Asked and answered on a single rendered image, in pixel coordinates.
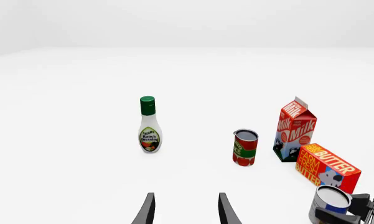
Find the tomato sauce can red label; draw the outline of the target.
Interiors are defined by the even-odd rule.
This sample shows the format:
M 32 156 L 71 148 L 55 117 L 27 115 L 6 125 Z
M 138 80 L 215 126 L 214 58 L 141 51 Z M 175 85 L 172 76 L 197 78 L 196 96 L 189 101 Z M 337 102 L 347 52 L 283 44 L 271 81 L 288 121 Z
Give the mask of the tomato sauce can red label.
M 233 161 L 239 166 L 252 166 L 255 162 L 258 134 L 250 129 L 239 129 L 233 134 Z

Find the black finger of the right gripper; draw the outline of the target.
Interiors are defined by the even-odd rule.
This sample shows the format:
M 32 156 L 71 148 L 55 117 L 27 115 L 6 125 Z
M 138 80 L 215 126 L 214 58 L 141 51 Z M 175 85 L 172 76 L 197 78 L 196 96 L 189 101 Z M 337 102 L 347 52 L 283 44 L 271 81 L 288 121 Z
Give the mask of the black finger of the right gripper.
M 351 214 L 368 214 L 370 207 L 370 195 L 369 194 L 351 194 L 352 201 L 348 211 Z
M 316 208 L 315 216 L 320 220 L 320 224 L 360 224 L 361 222 L 360 216 L 341 214 L 320 207 Z

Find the red white milk carton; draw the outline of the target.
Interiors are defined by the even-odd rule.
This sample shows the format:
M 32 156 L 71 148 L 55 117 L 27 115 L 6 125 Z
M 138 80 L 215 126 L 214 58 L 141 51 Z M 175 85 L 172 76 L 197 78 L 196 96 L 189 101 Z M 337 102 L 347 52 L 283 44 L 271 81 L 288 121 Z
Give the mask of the red white milk carton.
M 310 143 L 316 123 L 308 104 L 298 97 L 281 109 L 273 145 L 281 162 L 297 161 L 300 148 Z

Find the ranch dressing bottle green cap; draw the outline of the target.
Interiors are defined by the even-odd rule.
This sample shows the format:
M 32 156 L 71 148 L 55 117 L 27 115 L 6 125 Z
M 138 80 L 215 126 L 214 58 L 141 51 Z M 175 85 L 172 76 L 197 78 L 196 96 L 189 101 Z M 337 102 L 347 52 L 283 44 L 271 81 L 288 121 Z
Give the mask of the ranch dressing bottle green cap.
M 162 144 L 162 131 L 156 118 L 155 98 L 143 96 L 140 98 L 141 125 L 138 140 L 141 149 L 146 153 L 154 153 Z

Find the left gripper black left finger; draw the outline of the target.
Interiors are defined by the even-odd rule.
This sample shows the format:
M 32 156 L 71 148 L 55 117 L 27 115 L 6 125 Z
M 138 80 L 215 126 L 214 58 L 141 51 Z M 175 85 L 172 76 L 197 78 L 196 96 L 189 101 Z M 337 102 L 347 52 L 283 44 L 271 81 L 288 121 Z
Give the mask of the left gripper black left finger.
M 147 194 L 140 211 L 131 224 L 153 224 L 155 207 L 155 195 L 150 192 Z

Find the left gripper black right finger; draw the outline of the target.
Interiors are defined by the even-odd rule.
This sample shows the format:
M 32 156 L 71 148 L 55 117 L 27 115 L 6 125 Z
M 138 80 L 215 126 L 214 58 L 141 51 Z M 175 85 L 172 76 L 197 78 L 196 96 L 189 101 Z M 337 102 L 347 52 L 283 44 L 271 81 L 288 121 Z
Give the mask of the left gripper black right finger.
M 218 195 L 218 214 L 221 224 L 242 224 L 234 212 L 226 193 Z

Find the red orange butter box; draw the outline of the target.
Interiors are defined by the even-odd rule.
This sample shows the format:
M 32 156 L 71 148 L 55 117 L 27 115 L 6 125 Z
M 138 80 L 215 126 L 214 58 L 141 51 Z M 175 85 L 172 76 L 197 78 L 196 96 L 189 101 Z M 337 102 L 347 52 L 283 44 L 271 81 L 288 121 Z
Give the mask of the red orange butter box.
M 330 185 L 352 194 L 361 170 L 341 157 L 314 143 L 302 146 L 296 170 L 315 186 Z

